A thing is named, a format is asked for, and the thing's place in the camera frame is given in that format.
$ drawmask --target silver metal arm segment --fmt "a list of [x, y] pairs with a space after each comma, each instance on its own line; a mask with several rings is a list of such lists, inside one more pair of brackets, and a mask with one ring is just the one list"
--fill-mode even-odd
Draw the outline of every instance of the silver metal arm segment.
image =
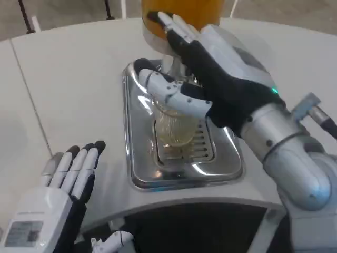
[[294, 118], [267, 105], [252, 114], [242, 138], [277, 184], [295, 252], [337, 252], [337, 163]]

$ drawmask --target orange juice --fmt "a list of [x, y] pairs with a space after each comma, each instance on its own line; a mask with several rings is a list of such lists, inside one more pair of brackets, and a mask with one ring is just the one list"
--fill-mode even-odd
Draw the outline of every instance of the orange juice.
[[149, 11], [177, 14], [200, 30], [207, 24], [219, 25], [224, 0], [142, 0], [143, 22], [155, 35], [165, 38], [163, 29], [146, 16]]

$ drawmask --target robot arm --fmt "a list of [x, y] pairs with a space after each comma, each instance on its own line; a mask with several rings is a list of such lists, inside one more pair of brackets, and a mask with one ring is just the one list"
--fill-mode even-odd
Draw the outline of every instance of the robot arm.
[[168, 43], [202, 87], [192, 92], [191, 84], [178, 85], [145, 59], [135, 62], [140, 84], [162, 104], [230, 127], [247, 143], [277, 184], [296, 251], [337, 249], [337, 164], [300, 124], [309, 114], [329, 130], [334, 124], [327, 115], [308, 100], [289, 112], [270, 74], [233, 34], [213, 25], [199, 33], [163, 12], [148, 18], [165, 29]]

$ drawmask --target green indicator light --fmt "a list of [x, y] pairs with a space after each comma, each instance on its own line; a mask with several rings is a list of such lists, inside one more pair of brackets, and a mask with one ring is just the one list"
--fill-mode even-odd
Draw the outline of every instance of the green indicator light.
[[279, 91], [276, 88], [272, 87], [272, 92], [274, 92], [275, 94], [278, 94]]

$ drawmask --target clear plastic cup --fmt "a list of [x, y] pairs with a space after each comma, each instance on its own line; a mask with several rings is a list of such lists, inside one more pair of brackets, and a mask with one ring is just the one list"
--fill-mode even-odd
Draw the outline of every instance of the clear plastic cup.
[[187, 145], [194, 137], [199, 120], [154, 102], [157, 137], [172, 147]]

